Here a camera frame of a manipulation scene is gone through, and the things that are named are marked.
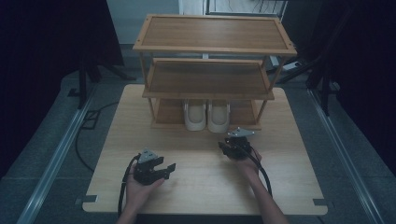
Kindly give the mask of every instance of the pair of shoes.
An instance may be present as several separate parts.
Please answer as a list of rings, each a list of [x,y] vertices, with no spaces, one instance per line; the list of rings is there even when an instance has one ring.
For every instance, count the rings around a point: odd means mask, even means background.
[[[185,100],[184,121],[187,130],[201,131],[206,125],[206,100]],[[207,127],[212,133],[226,133],[230,125],[230,103],[225,100],[209,100]]]

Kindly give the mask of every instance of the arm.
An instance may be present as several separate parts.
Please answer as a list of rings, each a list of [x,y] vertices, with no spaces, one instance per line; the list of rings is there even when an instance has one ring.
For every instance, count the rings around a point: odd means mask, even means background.
[[[159,179],[148,186],[143,186],[134,180],[134,166],[130,170],[126,185],[126,204],[117,224],[133,224],[137,213],[145,204],[152,191],[158,188],[165,180]]]
[[[257,157],[258,161],[262,160],[262,156],[255,149],[253,149],[251,155],[253,157]],[[253,193],[256,196],[259,205],[260,213],[262,214],[262,222],[265,224],[289,223],[260,180],[259,169],[256,164],[254,164],[254,162],[249,158],[242,161],[235,161],[235,163],[242,176],[253,189]]]

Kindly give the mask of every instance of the middle shelf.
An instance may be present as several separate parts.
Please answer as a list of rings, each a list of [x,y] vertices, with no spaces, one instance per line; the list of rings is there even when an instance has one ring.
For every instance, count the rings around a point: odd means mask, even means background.
[[[153,59],[145,98],[274,100],[262,61]]]

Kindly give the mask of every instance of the wooden table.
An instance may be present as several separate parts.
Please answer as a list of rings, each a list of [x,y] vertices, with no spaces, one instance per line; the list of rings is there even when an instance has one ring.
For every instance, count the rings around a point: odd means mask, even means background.
[[[258,215],[251,189],[218,148],[218,141],[227,135],[207,129],[150,128],[152,119],[148,102],[141,96],[143,89],[144,85],[125,87],[87,191],[87,195],[97,195],[97,200],[84,203],[83,209],[116,212],[125,168],[148,147],[164,156],[157,169],[174,162],[177,168],[153,193],[142,213]],[[263,155],[274,199],[285,214],[324,215],[327,206],[314,204],[323,195],[285,92],[274,88],[274,95],[276,100],[268,102],[262,115],[262,130],[248,141]]]

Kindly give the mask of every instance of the wooden shelf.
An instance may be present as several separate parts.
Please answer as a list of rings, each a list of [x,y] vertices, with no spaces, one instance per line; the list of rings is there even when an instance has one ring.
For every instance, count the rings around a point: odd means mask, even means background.
[[[257,106],[253,100],[231,100],[230,129],[244,127],[250,130],[260,130],[257,123]],[[171,128],[185,130],[182,100],[156,99],[155,120],[152,128]]]
[[[147,15],[134,50],[145,80],[142,96],[156,128],[185,128],[183,99],[222,99],[232,103],[230,128],[260,129],[283,64],[297,55],[278,18],[240,16]],[[156,58],[160,52],[260,55],[262,60]],[[263,70],[270,55],[281,58],[271,80]],[[259,110],[256,101],[262,102]]]
[[[261,61],[154,59],[145,98],[274,100]]]

